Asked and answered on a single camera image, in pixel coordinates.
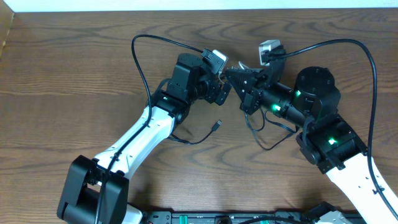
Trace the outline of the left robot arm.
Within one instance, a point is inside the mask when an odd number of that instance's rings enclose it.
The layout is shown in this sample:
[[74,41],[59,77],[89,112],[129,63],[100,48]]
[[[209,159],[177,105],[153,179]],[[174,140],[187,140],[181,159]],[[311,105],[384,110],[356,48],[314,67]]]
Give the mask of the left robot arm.
[[150,152],[188,116],[196,100],[222,105],[230,91],[219,84],[228,57],[218,50],[180,54],[166,89],[158,88],[137,122],[111,147],[70,165],[57,208],[67,223],[140,223],[143,213],[128,204],[129,181]]

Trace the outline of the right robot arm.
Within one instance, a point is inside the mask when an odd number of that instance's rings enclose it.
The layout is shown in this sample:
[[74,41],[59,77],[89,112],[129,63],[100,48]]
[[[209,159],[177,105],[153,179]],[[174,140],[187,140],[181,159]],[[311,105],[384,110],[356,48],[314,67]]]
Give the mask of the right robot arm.
[[304,68],[293,88],[281,84],[280,75],[271,68],[225,71],[245,113],[264,109],[302,130],[296,141],[306,160],[349,198],[366,223],[397,223],[391,212],[397,196],[365,143],[338,114],[341,94],[329,69]]

